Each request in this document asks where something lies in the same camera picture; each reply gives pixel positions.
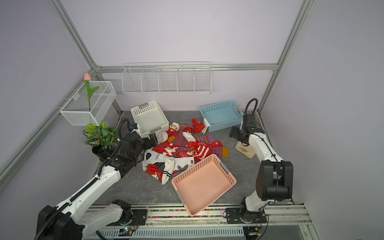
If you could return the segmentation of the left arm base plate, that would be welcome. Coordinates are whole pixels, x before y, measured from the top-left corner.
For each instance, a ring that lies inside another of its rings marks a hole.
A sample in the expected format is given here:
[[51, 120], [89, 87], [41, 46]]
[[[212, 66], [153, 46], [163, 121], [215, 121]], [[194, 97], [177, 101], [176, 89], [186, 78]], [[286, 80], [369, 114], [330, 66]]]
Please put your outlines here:
[[147, 221], [148, 210], [146, 209], [133, 209], [129, 215], [129, 219], [124, 222], [111, 223], [108, 226], [144, 226]]

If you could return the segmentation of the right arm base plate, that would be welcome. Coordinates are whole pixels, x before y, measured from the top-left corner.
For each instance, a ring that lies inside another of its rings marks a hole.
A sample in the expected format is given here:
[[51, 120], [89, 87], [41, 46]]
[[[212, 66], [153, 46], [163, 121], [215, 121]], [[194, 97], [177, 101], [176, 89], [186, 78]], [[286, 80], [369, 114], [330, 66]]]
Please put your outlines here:
[[266, 224], [267, 215], [262, 212], [249, 212], [240, 207], [226, 208], [223, 217], [228, 224]]

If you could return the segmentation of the red snowflake sock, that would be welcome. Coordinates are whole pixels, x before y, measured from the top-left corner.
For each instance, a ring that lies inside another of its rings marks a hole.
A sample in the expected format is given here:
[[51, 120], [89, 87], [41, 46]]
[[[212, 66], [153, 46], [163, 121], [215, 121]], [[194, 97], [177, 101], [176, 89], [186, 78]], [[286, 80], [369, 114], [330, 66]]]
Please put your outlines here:
[[198, 134], [204, 131], [206, 127], [196, 119], [192, 119], [192, 125], [188, 125], [183, 129], [183, 132], [190, 134]]

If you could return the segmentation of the red white striped sock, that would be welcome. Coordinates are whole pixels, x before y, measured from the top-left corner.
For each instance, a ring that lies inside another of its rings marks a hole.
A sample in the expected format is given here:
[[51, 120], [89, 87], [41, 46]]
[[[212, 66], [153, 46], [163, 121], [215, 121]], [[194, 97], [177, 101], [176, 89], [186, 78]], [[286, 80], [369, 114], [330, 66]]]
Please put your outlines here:
[[177, 153], [177, 158], [193, 157], [196, 162], [200, 162], [212, 154], [210, 146], [205, 143], [189, 142], [187, 148], [190, 148], [190, 150]]

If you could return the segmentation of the purple pink striped sock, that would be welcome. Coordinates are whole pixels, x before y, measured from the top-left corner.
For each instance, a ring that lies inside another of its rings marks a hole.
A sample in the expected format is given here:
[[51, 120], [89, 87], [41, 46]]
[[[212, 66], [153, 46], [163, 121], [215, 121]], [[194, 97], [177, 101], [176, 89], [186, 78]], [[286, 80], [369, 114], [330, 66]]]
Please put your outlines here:
[[213, 134], [205, 134], [205, 135], [196, 137], [196, 142], [200, 142], [200, 143], [210, 144], [215, 141], [216, 140]]

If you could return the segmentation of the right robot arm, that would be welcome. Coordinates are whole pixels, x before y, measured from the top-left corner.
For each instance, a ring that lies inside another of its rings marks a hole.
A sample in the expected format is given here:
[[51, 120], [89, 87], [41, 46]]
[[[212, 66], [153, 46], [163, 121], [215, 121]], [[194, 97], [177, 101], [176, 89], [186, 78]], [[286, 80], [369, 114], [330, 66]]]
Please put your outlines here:
[[289, 200], [293, 195], [294, 166], [284, 161], [273, 149], [261, 124], [256, 120], [258, 99], [251, 99], [240, 127], [232, 127], [229, 137], [243, 147], [251, 147], [260, 161], [256, 190], [243, 198], [240, 216], [244, 222], [260, 220], [264, 208]]

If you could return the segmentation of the pink purple yellow sock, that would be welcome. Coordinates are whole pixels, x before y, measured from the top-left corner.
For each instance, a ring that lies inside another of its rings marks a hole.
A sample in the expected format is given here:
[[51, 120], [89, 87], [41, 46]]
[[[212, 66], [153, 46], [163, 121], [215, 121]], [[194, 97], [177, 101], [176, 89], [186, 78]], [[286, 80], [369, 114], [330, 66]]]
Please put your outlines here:
[[220, 141], [215, 141], [208, 144], [212, 154], [217, 155], [219, 158], [229, 157], [229, 148], [224, 147]]

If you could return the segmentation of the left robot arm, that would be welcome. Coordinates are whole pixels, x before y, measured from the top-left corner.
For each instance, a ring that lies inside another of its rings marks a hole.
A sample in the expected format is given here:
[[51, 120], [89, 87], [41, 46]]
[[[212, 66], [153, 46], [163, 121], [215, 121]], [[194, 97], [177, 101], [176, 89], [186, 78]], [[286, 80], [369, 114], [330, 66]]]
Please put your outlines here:
[[103, 161], [94, 177], [78, 191], [56, 206], [46, 206], [39, 212], [36, 240], [83, 240], [109, 224], [134, 224], [135, 230], [140, 225], [131, 204], [122, 200], [115, 200], [88, 217], [84, 215], [106, 190], [144, 160], [146, 150], [157, 145], [155, 133], [141, 138], [138, 129], [129, 125], [129, 119], [122, 123], [127, 124], [125, 135], [120, 128], [111, 128], [106, 122], [87, 125], [83, 131], [86, 144], [104, 150]]

